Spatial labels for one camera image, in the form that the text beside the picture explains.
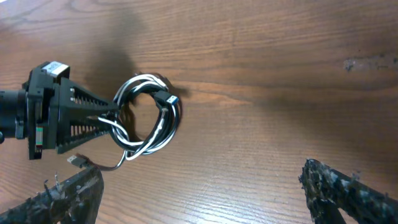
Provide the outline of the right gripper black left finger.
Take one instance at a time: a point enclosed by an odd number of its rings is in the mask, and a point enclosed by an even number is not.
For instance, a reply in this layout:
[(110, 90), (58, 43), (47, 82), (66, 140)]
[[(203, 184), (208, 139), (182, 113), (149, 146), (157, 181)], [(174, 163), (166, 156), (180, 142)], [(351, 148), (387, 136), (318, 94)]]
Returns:
[(88, 167), (1, 214), (1, 223), (95, 223), (104, 180), (96, 167)]

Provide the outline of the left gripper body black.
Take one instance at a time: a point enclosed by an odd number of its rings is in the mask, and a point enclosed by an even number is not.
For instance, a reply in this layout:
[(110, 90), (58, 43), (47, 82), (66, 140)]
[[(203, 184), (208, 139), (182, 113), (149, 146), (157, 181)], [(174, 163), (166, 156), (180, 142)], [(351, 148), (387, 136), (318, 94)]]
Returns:
[(49, 128), (50, 102), (56, 95), (55, 85), (69, 75), (68, 65), (44, 62), (30, 71), (28, 80), (17, 92), (15, 138), (28, 139), (30, 160), (42, 157)]

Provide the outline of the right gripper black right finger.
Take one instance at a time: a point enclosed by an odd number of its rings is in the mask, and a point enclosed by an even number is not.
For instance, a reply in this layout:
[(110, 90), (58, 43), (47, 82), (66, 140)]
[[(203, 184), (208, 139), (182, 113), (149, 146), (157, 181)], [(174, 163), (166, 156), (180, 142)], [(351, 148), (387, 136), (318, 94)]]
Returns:
[(340, 210), (358, 223), (397, 223), (397, 200), (318, 160), (306, 160), (298, 179), (314, 223), (345, 223)]

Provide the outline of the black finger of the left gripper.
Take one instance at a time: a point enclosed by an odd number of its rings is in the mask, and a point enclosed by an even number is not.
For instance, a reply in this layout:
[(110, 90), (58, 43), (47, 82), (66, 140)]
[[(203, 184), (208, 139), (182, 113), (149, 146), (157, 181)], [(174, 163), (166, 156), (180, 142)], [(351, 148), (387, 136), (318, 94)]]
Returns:
[(84, 119), (115, 113), (119, 107), (115, 102), (101, 98), (67, 78), (61, 78), (59, 109), (60, 118)]
[(57, 128), (57, 154), (63, 154), (94, 138), (108, 134), (111, 126), (98, 119), (61, 121)]

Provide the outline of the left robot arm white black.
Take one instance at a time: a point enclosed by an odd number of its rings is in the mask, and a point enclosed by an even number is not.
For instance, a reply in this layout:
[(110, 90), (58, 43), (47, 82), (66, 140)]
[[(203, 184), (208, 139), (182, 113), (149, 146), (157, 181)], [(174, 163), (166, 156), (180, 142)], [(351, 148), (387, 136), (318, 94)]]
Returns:
[(63, 154), (109, 133), (99, 120), (119, 107), (69, 79), (70, 67), (44, 62), (33, 68), (20, 90), (1, 91), (1, 139), (28, 140), (30, 160), (41, 159), (45, 149)]

